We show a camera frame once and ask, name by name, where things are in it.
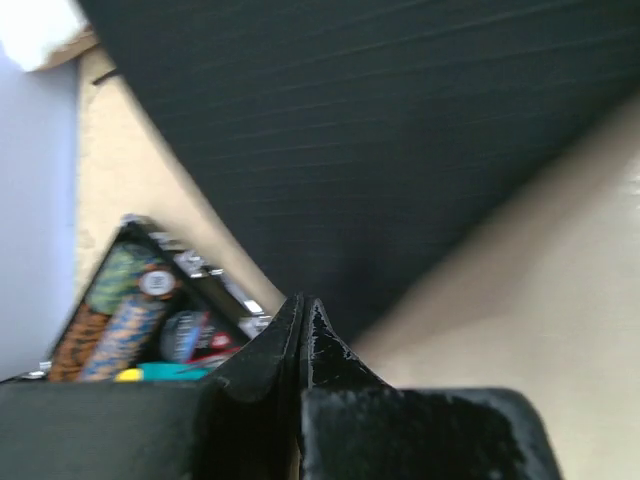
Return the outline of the teal plastic clip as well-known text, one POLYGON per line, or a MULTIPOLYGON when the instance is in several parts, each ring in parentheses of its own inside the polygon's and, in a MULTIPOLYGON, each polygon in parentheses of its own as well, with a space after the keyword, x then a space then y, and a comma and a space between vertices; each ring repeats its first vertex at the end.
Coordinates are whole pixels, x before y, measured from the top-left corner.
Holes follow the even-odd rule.
POLYGON ((148 362, 137 366, 144 381, 191 381, 209 374, 206 368, 179 363, 148 362))

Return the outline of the orange blue poker chip roll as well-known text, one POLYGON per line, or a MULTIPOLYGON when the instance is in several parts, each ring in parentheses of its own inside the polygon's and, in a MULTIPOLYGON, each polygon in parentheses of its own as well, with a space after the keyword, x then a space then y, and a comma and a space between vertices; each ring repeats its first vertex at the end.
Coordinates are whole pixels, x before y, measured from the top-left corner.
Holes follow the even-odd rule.
POLYGON ((78 380, 109 380, 127 369, 152 335, 166 308, 163 301, 151 300, 143 294, 125 297, 78 380))

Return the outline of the yellow big blind button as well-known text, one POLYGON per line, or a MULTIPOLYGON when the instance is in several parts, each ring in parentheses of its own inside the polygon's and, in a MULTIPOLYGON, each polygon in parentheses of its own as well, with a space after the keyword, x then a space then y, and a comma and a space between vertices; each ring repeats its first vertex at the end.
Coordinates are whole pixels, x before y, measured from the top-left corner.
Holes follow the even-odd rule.
POLYGON ((119 372, 115 377, 115 382, 139 382, 144 379, 144 372, 139 368, 126 369, 119 372))

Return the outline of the black poker chip case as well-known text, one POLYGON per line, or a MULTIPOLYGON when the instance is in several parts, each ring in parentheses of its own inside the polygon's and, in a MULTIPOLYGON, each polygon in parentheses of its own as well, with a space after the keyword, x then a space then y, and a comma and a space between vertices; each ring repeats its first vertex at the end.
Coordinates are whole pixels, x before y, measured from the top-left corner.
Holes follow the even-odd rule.
POLYGON ((224 269, 126 215, 58 338, 18 381, 191 381, 270 323, 224 269))

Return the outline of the clear dealer button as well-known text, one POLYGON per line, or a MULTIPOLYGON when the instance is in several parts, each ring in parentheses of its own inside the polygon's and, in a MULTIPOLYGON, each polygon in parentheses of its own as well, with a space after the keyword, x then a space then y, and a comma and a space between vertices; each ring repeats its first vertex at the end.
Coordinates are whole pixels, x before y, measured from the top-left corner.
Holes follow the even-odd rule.
POLYGON ((173 363, 188 363, 208 319, 209 313, 199 310, 183 310, 170 317, 159 337, 161 357, 173 363))

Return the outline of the red poker chip roll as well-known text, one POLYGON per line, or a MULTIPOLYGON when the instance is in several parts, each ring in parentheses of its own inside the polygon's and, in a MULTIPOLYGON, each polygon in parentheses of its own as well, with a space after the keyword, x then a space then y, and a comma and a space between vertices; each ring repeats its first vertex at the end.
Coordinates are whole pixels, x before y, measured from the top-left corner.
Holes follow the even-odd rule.
POLYGON ((82 303, 54 349, 47 376, 51 382, 71 382, 79 375, 102 337, 111 316, 82 303))

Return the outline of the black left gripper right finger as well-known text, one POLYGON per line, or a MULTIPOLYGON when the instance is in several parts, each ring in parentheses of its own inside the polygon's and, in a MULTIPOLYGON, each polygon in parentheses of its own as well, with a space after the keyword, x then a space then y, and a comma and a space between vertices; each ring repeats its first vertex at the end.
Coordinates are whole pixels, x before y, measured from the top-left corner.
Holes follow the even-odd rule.
POLYGON ((399 389, 339 338, 318 299, 304 314, 304 479, 559 479, 537 410, 505 388, 399 389))

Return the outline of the white fluffy pillow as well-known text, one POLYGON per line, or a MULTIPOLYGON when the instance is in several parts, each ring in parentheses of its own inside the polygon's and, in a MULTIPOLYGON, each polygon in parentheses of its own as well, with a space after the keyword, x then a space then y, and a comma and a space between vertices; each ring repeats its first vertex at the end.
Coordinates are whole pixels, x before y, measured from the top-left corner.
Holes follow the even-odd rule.
POLYGON ((1 47, 24 72, 57 67, 97 44, 78 1, 1 0, 1 47))

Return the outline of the red black triangle badge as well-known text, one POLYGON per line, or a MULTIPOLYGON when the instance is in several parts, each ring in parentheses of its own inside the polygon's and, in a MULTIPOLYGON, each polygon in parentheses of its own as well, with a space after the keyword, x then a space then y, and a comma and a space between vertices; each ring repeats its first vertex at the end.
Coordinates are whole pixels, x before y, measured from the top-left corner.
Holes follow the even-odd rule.
POLYGON ((225 323, 209 312, 200 312, 189 335, 188 363, 239 350, 245 339, 230 331, 225 323))

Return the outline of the green blue poker chip roll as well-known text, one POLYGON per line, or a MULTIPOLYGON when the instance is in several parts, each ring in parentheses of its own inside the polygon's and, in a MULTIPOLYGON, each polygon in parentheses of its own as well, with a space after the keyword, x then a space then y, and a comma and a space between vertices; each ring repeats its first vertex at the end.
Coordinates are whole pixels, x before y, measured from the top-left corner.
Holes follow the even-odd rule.
POLYGON ((94 312, 112 315, 122 299, 135 292, 146 268, 158 263, 158 257, 142 246, 116 244, 96 274, 85 302, 94 312))

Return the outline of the beige fabric pet tent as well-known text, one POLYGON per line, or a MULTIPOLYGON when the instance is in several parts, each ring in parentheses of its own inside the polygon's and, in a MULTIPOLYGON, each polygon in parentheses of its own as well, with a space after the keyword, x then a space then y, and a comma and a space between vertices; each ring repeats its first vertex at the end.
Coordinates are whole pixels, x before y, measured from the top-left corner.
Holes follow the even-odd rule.
POLYGON ((639 383, 635 1, 87 1, 282 293, 402 385, 639 383))

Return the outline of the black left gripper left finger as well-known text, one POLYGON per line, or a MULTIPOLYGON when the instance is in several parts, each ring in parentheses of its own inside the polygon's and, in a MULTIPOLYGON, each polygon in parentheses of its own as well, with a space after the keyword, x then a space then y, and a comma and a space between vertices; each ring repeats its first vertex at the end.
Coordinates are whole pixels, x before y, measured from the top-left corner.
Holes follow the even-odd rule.
POLYGON ((304 299, 197 381, 1 388, 5 479, 283 479, 304 299))

